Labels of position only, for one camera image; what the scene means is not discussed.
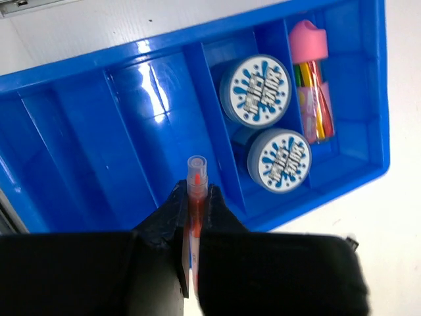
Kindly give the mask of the orange clear pen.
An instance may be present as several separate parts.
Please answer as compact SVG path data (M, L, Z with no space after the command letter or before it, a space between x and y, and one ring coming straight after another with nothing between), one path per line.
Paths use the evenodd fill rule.
M200 155L187 160L187 196L189 211L189 240L193 289L198 296L198 270L200 235L208 195L207 160Z

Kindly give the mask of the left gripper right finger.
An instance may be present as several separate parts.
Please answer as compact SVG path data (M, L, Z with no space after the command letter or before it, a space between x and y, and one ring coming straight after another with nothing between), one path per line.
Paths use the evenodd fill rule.
M338 236L251 232L210 185L199 248L205 315L367 315L368 288Z

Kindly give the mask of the pink pen bundle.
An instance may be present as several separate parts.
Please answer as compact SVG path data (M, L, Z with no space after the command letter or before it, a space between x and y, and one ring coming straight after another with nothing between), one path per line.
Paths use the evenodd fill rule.
M328 58L327 33L302 20L290 32L289 44L305 138L311 144L326 141L335 134L329 86L321 69Z

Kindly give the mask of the blue white round jar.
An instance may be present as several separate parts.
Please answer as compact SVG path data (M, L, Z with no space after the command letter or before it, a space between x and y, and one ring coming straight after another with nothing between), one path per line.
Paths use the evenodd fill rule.
M252 129L276 124L291 99L291 78L277 58L259 54L234 62L222 75L219 98L225 115Z

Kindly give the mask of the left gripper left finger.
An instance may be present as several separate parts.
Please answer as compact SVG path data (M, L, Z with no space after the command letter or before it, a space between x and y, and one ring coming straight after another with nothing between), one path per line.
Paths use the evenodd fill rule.
M1 237L2 315L182 315L187 186L131 230Z

